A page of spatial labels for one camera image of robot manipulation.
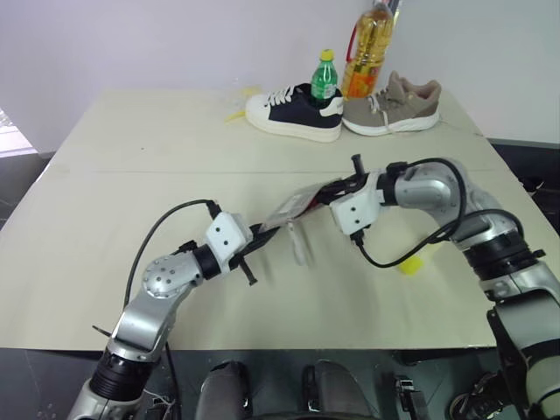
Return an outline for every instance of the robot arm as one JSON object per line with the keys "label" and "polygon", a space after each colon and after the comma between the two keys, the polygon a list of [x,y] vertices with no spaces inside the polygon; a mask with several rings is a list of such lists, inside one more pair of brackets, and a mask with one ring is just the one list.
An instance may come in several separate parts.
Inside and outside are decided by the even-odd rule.
{"label": "robot arm", "polygon": [[[427,159],[365,173],[360,157],[353,161],[355,174],[320,187],[297,217],[320,204],[328,205],[342,232],[362,250],[364,229],[375,221],[381,207],[421,209],[440,226],[451,223],[439,240],[455,243],[479,276],[486,296],[496,303],[488,320],[520,414],[558,416],[560,323],[555,320],[560,319],[560,286],[546,264],[537,260],[541,254],[529,250],[509,217],[484,213],[499,208],[497,201],[472,185],[458,164]],[[453,224],[458,217],[462,220]],[[243,256],[263,246],[277,229],[248,227],[239,216],[222,212],[206,231],[205,245],[193,244],[185,252],[152,262],[143,274],[142,289],[126,306],[69,419],[120,419],[136,413],[179,304],[204,279],[238,266],[252,284],[255,279]]]}

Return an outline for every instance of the bottle handle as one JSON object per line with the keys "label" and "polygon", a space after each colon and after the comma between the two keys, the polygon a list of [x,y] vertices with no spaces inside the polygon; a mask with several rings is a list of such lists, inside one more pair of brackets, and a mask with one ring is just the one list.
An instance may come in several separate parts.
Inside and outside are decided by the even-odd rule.
{"label": "bottle handle", "polygon": [[350,54],[352,53],[352,45],[354,44],[354,38],[356,36],[356,26],[357,24],[353,26],[352,36],[350,37],[350,42],[348,43],[348,49],[346,50],[346,63],[352,61],[352,57],[350,57]]}

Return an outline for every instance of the plastic bottle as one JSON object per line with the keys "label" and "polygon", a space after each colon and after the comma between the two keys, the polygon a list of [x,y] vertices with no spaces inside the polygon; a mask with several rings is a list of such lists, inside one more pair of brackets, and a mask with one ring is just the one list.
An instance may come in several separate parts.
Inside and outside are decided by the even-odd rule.
{"label": "plastic bottle", "polygon": [[320,59],[321,62],[311,78],[311,101],[318,107],[326,105],[334,96],[339,81],[333,64],[333,50],[323,50]]}
{"label": "plastic bottle", "polygon": [[[356,34],[358,47],[351,59]],[[365,98],[374,91],[392,34],[393,13],[385,3],[374,3],[372,10],[360,16],[346,53],[346,70],[342,81],[342,94],[346,99]]]}

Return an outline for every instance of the table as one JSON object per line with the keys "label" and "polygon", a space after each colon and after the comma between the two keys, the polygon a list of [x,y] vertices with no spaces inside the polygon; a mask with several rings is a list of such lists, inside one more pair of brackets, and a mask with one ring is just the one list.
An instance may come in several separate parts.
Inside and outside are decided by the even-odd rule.
{"label": "table", "polygon": [[[112,329],[137,247],[169,207],[217,199],[249,223],[294,190],[366,168],[444,156],[460,160],[544,248],[560,274],[556,233],[450,94],[433,129],[378,138],[343,130],[330,144],[273,136],[244,119],[224,122],[213,91],[116,91],[83,116],[0,232],[0,347],[98,350]],[[140,267],[199,240],[206,209],[171,217]],[[399,256],[435,229],[419,211],[391,209],[370,229],[369,252]],[[335,227],[328,209],[303,222],[311,263],[296,264],[281,231],[248,257],[259,283],[237,270],[198,288],[179,308],[175,349],[451,348],[494,344],[491,307],[464,257],[445,244],[414,276],[375,269]]]}

